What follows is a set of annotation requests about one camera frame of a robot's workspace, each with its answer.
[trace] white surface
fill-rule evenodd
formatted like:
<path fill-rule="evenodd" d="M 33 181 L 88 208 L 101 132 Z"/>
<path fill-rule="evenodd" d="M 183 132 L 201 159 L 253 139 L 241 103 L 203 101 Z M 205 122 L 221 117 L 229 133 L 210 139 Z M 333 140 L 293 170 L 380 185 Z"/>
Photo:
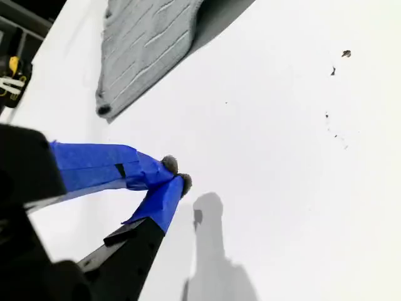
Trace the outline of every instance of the white surface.
<path fill-rule="evenodd" d="M 191 204 L 211 191 L 226 256 L 260 300 L 400 300 L 400 2 L 256 0 L 110 125 L 94 98 L 105 5 L 67 2 L 13 124 L 173 154 L 191 174 L 141 300 L 180 300 Z M 52 259 L 79 260 L 142 197 L 106 191 L 32 219 Z"/>

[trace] fabric texture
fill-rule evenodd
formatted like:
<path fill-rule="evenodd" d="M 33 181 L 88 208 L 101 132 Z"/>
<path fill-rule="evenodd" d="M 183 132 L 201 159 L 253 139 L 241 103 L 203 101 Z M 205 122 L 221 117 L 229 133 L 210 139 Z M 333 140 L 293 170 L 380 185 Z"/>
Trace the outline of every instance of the fabric texture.
<path fill-rule="evenodd" d="M 109 0 L 97 114 L 112 119 L 189 51 L 204 0 Z"/>

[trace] small speck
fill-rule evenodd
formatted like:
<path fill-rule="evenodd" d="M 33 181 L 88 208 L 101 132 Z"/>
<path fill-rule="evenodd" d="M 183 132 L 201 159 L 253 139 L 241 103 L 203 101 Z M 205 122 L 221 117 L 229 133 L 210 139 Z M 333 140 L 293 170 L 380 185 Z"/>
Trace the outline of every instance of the small speck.
<path fill-rule="evenodd" d="M 344 56 L 346 56 L 347 58 L 349 58 L 351 56 L 351 50 L 345 50 L 343 51 L 343 55 L 341 55 L 341 57 L 343 58 Z"/>

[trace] yellow clip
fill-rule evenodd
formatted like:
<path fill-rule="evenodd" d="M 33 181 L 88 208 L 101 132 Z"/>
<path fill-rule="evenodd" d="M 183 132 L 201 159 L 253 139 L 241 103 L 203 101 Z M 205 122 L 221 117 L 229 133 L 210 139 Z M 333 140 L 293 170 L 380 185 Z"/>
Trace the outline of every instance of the yellow clip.
<path fill-rule="evenodd" d="M 10 58 L 10 62 L 8 63 L 8 67 L 10 67 L 11 71 L 13 72 L 12 77 L 14 77 L 15 73 L 17 73 L 18 61 L 19 61 L 18 56 L 12 56 Z"/>

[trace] blue painter's tape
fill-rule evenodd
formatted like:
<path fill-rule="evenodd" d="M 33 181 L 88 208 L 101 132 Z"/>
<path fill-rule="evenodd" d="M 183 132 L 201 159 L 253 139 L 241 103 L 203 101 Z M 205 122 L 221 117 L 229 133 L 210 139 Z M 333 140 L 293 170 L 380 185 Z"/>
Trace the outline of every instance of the blue painter's tape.
<path fill-rule="evenodd" d="M 161 162 L 126 145 L 50 144 L 70 198 L 103 189 L 148 190 L 173 179 Z M 116 164 L 122 164 L 125 177 Z"/>
<path fill-rule="evenodd" d="M 139 219 L 149 217 L 166 233 L 181 199 L 183 188 L 184 180 L 176 176 L 160 187 L 149 190 L 132 217 L 123 224 L 132 224 Z"/>

